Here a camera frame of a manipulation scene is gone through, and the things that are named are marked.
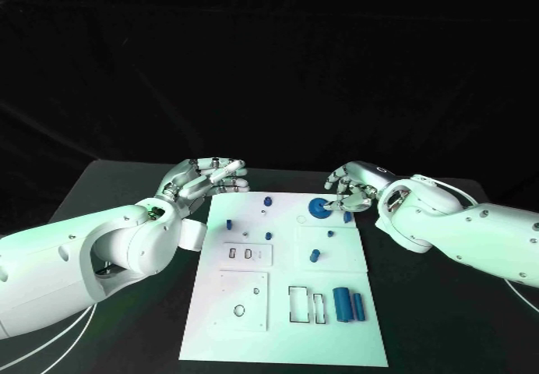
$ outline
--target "blue object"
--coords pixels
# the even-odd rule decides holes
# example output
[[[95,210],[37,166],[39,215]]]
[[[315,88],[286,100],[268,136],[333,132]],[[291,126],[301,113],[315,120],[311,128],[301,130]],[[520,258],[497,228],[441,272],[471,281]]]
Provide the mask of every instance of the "blue object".
[[[311,257],[308,259],[311,260],[311,263],[315,263],[318,261],[320,251],[317,249],[312,250]]]
[[[346,287],[333,289],[334,310],[337,312],[337,321],[353,321],[353,310],[350,302],[350,291]]]
[[[324,210],[322,204],[327,202],[325,199],[317,197],[315,199],[311,200],[308,203],[308,213],[315,217],[315,218],[327,218],[331,215],[331,210]]]
[[[350,222],[350,220],[351,220],[351,213],[350,212],[344,212],[343,219],[344,219],[344,223]]]
[[[353,294],[353,305],[356,307],[357,321],[364,321],[364,311],[360,294]]]

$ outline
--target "robotic hand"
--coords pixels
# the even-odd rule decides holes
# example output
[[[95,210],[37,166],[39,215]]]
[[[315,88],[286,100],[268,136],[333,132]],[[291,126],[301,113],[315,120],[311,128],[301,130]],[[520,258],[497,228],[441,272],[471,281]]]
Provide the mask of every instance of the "robotic hand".
[[[184,219],[204,196],[249,191],[243,161],[184,160],[155,196],[0,240],[0,339],[73,315],[157,274],[177,246],[199,250],[206,226]],[[89,254],[111,263],[93,272]]]
[[[432,245],[456,262],[521,284],[539,287],[539,214],[475,200],[445,183],[415,175],[397,178],[383,168],[348,162],[328,176],[338,182],[337,200],[325,210],[364,211],[377,199],[376,227],[410,251]],[[456,191],[471,202],[442,189]],[[343,199],[346,188],[351,196]]]

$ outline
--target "peg board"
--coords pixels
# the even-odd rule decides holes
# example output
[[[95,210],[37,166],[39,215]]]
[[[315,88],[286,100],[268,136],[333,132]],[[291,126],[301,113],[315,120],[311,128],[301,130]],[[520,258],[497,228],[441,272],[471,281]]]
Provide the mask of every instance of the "peg board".
[[[272,198],[271,206],[263,206],[266,196]],[[334,199],[334,195],[276,192],[213,196],[180,360],[387,366],[354,220],[344,223],[340,211],[325,219],[312,217],[307,205],[315,197]],[[226,230],[226,220],[232,220],[230,230]],[[334,232],[331,238],[322,237],[327,230]],[[271,240],[265,239],[266,232],[272,233]],[[272,261],[252,261],[250,266],[242,261],[233,266],[230,259],[223,257],[224,243],[243,244],[237,246],[242,248],[236,251],[237,256],[249,245],[271,244]],[[318,261],[311,263],[308,246],[314,244],[318,248],[312,249],[321,254]],[[243,318],[233,316],[235,300],[222,296],[227,293],[222,291],[220,281],[226,272],[232,277],[237,272],[266,275],[263,293],[242,296],[249,303],[256,303],[245,308],[243,316],[255,310],[256,321],[266,319],[265,325],[258,323],[258,330],[216,323],[232,317]],[[309,323],[289,322],[288,286],[307,287]],[[333,302],[337,287],[361,294],[364,322],[337,321]],[[312,294],[322,294],[325,324],[314,323]]]

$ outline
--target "circular hole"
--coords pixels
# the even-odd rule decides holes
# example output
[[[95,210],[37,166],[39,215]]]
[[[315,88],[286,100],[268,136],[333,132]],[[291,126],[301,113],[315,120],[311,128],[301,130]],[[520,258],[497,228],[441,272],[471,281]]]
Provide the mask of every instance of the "circular hole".
[[[240,317],[243,313],[245,313],[243,305],[236,305],[236,307],[233,308],[233,314],[236,315],[236,317]]]

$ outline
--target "blue disc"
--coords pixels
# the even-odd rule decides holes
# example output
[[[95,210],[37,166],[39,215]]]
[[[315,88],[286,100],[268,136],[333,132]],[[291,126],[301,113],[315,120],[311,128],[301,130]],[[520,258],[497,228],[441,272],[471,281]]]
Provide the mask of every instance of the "blue disc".
[[[331,210],[324,210],[322,208],[322,204],[325,202],[327,202],[325,199],[317,197],[308,203],[308,213],[312,215],[312,217],[322,219],[331,215]]]

